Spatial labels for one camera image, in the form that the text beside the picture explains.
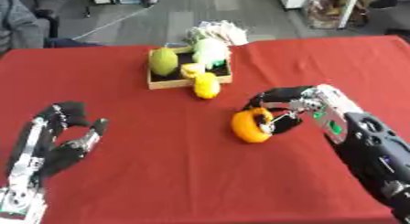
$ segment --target cloth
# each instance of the cloth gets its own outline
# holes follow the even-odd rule
[[[43,48],[35,16],[19,0],[0,0],[0,56],[12,48]]]
[[[79,42],[71,38],[53,37],[47,38],[44,48],[78,48],[78,47],[97,47],[99,44]]]
[[[85,160],[47,182],[44,224],[396,223],[307,116],[263,144],[240,141],[230,121],[260,91],[328,83],[410,142],[410,47],[403,40],[232,47],[233,83],[206,101],[192,88],[150,91],[149,49],[16,49],[0,60],[0,171],[20,128],[50,103],[84,101],[90,121],[110,120]]]
[[[246,30],[238,28],[234,23],[201,22],[199,26],[193,27],[187,32],[186,40],[194,45],[204,38],[216,38],[227,46],[245,45],[248,43]]]

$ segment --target robotic finger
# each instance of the robotic finger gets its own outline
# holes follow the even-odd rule
[[[40,176],[54,176],[82,160],[100,141],[107,126],[107,119],[99,119],[82,138],[64,142],[51,150],[38,171]]]

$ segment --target tray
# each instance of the tray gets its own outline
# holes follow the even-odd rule
[[[159,75],[154,74],[150,69],[147,72],[147,82],[148,88],[150,90],[155,89],[172,89],[172,88],[181,88],[181,87],[189,87],[193,86],[193,80],[187,80],[180,74],[180,67],[183,64],[193,63],[192,60],[192,52],[180,52],[177,53],[178,55],[178,67],[174,72],[169,74],[166,77],[162,77]],[[231,83],[232,82],[232,70],[231,70],[231,62],[229,60],[225,61],[220,67],[214,67],[212,70],[208,70],[208,72],[214,73],[219,83]]]

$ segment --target plush toy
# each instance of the plush toy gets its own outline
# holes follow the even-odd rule
[[[178,56],[171,48],[160,48],[151,52],[149,67],[157,75],[167,76],[178,67]]]
[[[216,38],[204,38],[194,45],[193,60],[204,64],[206,69],[222,65],[230,56],[228,46]]]
[[[198,97],[212,99],[221,91],[221,85],[216,75],[206,72],[195,77],[194,91]]]

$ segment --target green fruit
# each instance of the green fruit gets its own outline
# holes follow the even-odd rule
[[[149,67],[155,74],[166,76],[178,67],[178,56],[171,48],[156,49],[149,57]]]

